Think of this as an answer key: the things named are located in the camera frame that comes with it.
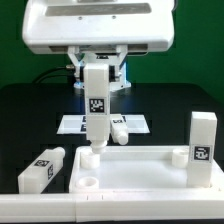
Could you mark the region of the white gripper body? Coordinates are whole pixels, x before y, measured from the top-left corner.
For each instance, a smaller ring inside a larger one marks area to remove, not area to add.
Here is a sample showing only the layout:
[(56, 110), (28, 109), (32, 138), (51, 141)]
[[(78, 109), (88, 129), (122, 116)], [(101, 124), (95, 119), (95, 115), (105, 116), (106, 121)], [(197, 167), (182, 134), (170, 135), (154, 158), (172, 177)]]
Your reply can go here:
[(174, 40), (175, 0), (28, 0), (22, 28), (36, 54), (162, 52)]

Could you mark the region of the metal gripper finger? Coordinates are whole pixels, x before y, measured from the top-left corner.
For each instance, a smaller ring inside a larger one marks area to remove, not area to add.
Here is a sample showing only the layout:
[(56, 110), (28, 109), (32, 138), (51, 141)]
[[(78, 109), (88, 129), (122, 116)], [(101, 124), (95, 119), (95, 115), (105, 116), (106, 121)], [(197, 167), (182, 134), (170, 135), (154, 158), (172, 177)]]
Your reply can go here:
[(80, 50), (78, 46), (69, 46), (67, 50), (67, 55), (75, 67), (74, 77), (77, 82), (83, 80), (83, 68), (84, 62), (82, 59), (85, 54)]
[(109, 56), (109, 81), (119, 82), (123, 80), (123, 66), (126, 62), (128, 47), (117, 45), (115, 51)]

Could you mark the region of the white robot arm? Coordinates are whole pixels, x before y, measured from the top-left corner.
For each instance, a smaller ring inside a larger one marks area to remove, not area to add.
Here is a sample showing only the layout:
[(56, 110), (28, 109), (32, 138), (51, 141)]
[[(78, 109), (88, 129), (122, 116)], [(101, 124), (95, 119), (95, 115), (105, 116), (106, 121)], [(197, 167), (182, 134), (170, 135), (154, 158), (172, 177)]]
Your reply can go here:
[(66, 54), (87, 88), (124, 85), (125, 59), (168, 50), (176, 0), (28, 0), (22, 28), (35, 54)]

